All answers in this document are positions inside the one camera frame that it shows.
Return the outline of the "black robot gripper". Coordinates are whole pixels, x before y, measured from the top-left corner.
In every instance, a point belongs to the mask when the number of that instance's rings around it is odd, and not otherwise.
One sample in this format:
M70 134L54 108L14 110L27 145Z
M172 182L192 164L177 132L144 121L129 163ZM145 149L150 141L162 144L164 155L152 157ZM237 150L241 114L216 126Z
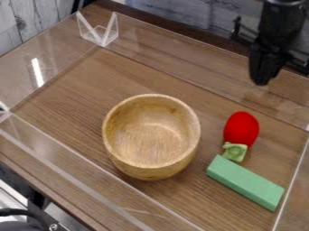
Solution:
M296 43L307 18L307 0L265 0L257 40L252 45L249 68L257 86L265 86L292 59L289 49Z

